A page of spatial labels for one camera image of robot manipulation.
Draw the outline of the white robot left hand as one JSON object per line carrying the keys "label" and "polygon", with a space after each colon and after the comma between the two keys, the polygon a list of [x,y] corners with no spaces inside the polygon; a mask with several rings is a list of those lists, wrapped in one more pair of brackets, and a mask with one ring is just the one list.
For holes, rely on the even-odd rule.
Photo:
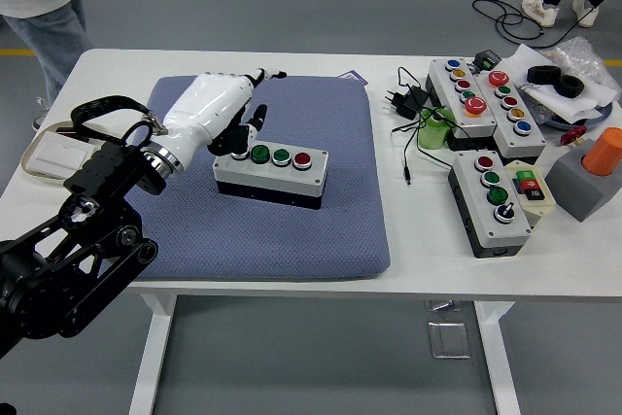
{"label": "white robot left hand", "polygon": [[200,147],[217,156],[245,152],[266,114],[266,108],[259,106],[249,123],[242,122],[254,89],[264,81],[286,76],[284,71],[263,68],[243,75],[196,76],[166,113],[163,129],[152,137],[149,150],[165,160],[176,175],[190,168]]}

